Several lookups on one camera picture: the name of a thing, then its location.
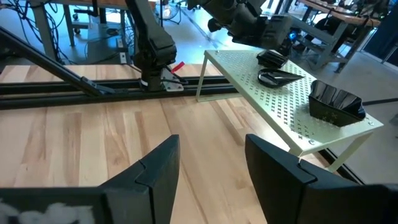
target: wheel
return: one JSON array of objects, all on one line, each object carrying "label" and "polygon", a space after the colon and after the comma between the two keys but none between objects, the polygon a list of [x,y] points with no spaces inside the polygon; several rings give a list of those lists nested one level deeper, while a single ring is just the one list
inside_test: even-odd
[{"label": "wheel", "polygon": [[79,14],[74,13],[74,15],[72,15],[72,18],[73,18],[75,21],[79,20]]},{"label": "wheel", "polygon": [[80,29],[73,28],[73,31],[75,32],[75,34],[80,34]]}]

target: metal bracket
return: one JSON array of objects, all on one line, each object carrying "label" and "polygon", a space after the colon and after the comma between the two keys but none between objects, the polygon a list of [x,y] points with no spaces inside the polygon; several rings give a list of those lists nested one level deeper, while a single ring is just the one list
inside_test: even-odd
[{"label": "metal bracket", "polygon": [[[178,82],[178,78],[175,77],[169,70],[166,68],[162,69],[162,80],[173,80]],[[167,82],[167,81],[162,81],[163,86],[167,92],[175,92],[175,91],[183,91],[184,87],[181,84],[178,83],[172,83],[172,82]]]}]

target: table leg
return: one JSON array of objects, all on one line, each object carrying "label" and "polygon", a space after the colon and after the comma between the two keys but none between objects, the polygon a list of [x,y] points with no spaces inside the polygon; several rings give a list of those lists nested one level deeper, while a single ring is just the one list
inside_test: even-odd
[{"label": "table leg", "polygon": [[336,45],[338,39],[341,37],[343,32],[346,30],[347,25],[348,24],[343,21],[340,22],[340,25],[337,27],[337,30],[333,34],[335,41],[332,44],[329,44],[325,47],[322,54],[319,56],[318,61],[315,64],[315,67],[313,68],[314,70],[321,68],[322,66],[324,66],[324,64],[326,64],[330,61],[330,58],[332,57],[331,51],[333,50],[334,46]]},{"label": "table leg", "polygon": [[67,29],[68,29],[70,45],[72,47],[74,47],[75,46],[75,36],[73,34],[72,19],[70,17],[69,5],[64,4],[62,6],[63,6],[63,12],[65,13],[65,20],[67,22]]},{"label": "table leg", "polygon": [[311,12],[312,12],[312,7],[308,6],[301,21],[306,22],[307,19],[310,17]]},{"label": "table leg", "polygon": [[299,149],[299,148],[290,148],[289,149],[289,153],[293,154],[293,155],[295,155],[297,157],[300,157],[301,154],[303,153],[303,151],[301,149]]},{"label": "table leg", "polygon": [[228,98],[242,96],[240,93],[226,93],[226,94],[217,94],[217,95],[213,95],[213,96],[200,97],[200,90],[203,85],[203,79],[205,78],[207,61],[208,61],[208,58],[205,55],[205,59],[203,61],[203,65],[201,67],[200,78],[199,78],[199,83],[198,83],[198,89],[197,89],[197,95],[196,95],[197,102],[212,101],[212,100],[225,100]]},{"label": "table leg", "polygon": [[205,77],[206,66],[207,66],[207,57],[205,55],[205,59],[203,61],[203,65],[201,66],[200,78],[199,78],[199,83],[198,83],[197,102],[200,102],[200,90],[201,90],[201,86],[203,84],[203,79]]},{"label": "table leg", "polygon": [[126,30],[126,14],[125,14],[125,10],[120,10],[120,23],[122,26],[122,30],[125,31]]},{"label": "table leg", "polygon": [[372,135],[373,132],[367,133],[356,138],[346,150],[332,163],[327,170],[335,172],[343,163]]},{"label": "table leg", "polygon": [[106,9],[105,8],[99,9],[99,22],[101,24],[106,24]]},{"label": "table leg", "polygon": [[390,59],[391,55],[398,49],[398,46],[395,46],[391,49],[390,53],[388,53],[388,55],[383,59],[383,61],[381,61],[381,63],[386,62],[387,60]]},{"label": "table leg", "polygon": [[340,73],[342,71],[342,69],[346,66],[346,64],[349,62],[349,60],[351,60],[351,58],[356,53],[356,51],[358,50],[359,46],[361,46],[363,40],[366,38],[366,36],[368,36],[368,34],[369,34],[369,32],[371,30],[372,30],[372,27],[370,27],[370,26],[364,27],[364,30],[362,30],[362,32],[360,33],[359,37],[355,40],[353,46],[351,47],[351,49],[349,50],[349,52],[345,56],[345,59],[347,59],[347,61],[346,62],[341,62],[341,63],[338,64],[338,68],[335,71],[336,73]]},{"label": "table leg", "polygon": [[39,30],[40,38],[43,42],[44,52],[48,57],[57,60],[58,57],[44,6],[41,5],[40,2],[31,1],[30,3],[33,6],[33,15],[35,17],[36,27]]},{"label": "table leg", "polygon": [[289,13],[290,6],[292,5],[293,0],[287,0],[284,12]]}]

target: red tag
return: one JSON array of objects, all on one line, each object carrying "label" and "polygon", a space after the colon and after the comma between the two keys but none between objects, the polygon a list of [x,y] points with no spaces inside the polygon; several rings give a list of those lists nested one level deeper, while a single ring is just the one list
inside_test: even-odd
[{"label": "red tag", "polygon": [[175,73],[176,71],[180,70],[185,65],[184,62],[180,62],[176,67],[172,69],[172,73]]}]

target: black bowl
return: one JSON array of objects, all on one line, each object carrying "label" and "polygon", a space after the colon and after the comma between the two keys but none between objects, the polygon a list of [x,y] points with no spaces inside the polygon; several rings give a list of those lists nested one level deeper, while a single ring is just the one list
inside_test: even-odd
[{"label": "black bowl", "polygon": [[343,127],[366,117],[362,99],[319,80],[311,84],[310,115]]}]

